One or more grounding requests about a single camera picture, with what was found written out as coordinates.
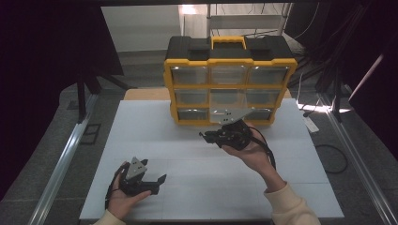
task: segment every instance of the wrist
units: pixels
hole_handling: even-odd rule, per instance
[[[279,176],[272,166],[259,172],[267,185],[267,193],[278,191],[286,186],[286,182]]]

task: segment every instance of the clear plastic drawer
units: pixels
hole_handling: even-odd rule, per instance
[[[280,89],[247,89],[246,99],[248,104],[275,104]]]
[[[245,116],[247,120],[269,120],[272,109],[255,109],[254,112]]]
[[[174,84],[207,83],[207,67],[171,67]]]
[[[177,109],[179,120],[207,120],[208,109]]]
[[[242,84],[246,81],[244,66],[217,66],[210,69],[210,80],[216,84]]]
[[[175,89],[177,104],[206,104],[207,89]]]
[[[229,108],[246,108],[246,95],[242,89],[210,89],[210,106]]]
[[[280,84],[286,77],[289,67],[252,67],[249,83]]]

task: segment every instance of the yellow storage organizer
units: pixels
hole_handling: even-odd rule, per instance
[[[249,111],[245,121],[270,125],[296,67],[279,36],[172,37],[163,74],[170,113],[180,125],[208,126],[222,123],[220,113]]]

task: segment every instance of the right hand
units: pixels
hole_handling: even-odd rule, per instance
[[[253,124],[247,123],[248,127],[254,128]],[[252,129],[254,138],[265,142],[261,134]],[[222,149],[231,156],[238,157],[252,170],[258,172],[267,184],[267,192],[278,191],[286,186],[284,180],[271,165],[269,157],[258,143],[250,142],[243,150],[238,151],[235,148],[223,145]]]
[[[246,123],[248,127],[254,128],[253,124]],[[254,138],[262,141],[265,140],[255,129],[251,129]],[[252,170],[258,173],[265,173],[272,168],[271,163],[265,150],[255,142],[250,142],[243,150],[236,150],[235,148],[223,145],[222,149],[231,156],[238,157]]]

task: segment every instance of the light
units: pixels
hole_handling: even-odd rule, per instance
[[[193,15],[193,14],[197,14],[197,13],[196,13],[196,9],[193,7],[193,5],[182,5],[182,14]]]
[[[315,111],[318,113],[326,113],[328,111],[328,109],[330,109],[330,106],[314,106],[314,105],[305,105],[303,108],[303,104],[298,104],[298,108],[305,110],[305,111]],[[349,109],[340,109],[340,113],[347,113],[350,112],[351,110]]]

